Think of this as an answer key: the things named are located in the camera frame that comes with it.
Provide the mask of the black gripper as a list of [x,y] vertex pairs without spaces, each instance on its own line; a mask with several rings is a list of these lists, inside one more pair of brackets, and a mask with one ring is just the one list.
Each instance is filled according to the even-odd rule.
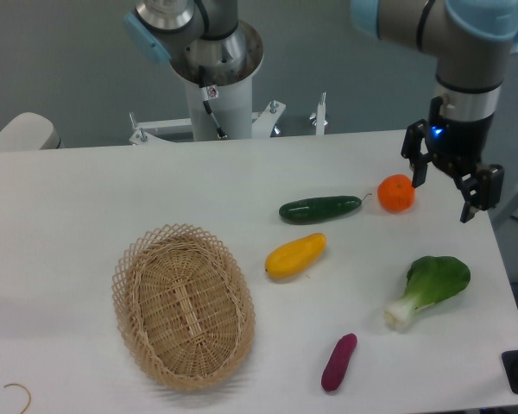
[[[428,127],[424,119],[407,127],[401,156],[409,161],[413,188],[425,183],[430,162],[455,178],[455,186],[464,199],[460,222],[467,223],[478,211],[494,208],[500,202],[505,170],[497,164],[480,164],[493,115],[475,121],[457,121],[440,114],[443,105],[442,97],[434,97]],[[428,152],[423,154],[425,138]]]

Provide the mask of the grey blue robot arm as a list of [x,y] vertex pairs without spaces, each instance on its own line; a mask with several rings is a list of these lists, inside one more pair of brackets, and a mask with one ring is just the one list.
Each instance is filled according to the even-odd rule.
[[[414,186],[435,166],[461,192],[463,222],[493,208],[504,171],[483,163],[482,151],[518,30],[518,1],[354,1],[351,19],[438,61],[429,116],[407,128],[401,150]],[[236,2],[140,1],[123,24],[149,60],[169,64],[184,83],[195,141],[270,136],[282,107],[252,114],[263,44]]]

